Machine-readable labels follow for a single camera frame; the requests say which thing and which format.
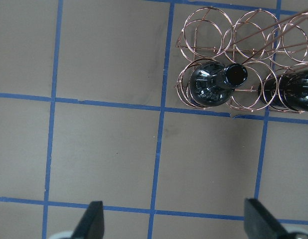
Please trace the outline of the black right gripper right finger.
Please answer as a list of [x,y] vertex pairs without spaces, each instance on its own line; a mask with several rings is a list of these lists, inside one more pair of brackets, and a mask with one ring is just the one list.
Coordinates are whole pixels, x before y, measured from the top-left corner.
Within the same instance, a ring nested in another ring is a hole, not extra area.
[[296,239],[257,199],[244,200],[244,231],[249,239]]

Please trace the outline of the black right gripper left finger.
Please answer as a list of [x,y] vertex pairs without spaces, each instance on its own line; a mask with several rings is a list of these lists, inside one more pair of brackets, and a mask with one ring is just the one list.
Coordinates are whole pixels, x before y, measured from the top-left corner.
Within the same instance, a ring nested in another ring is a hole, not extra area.
[[102,239],[105,232],[104,210],[102,201],[89,204],[77,227],[72,239]]

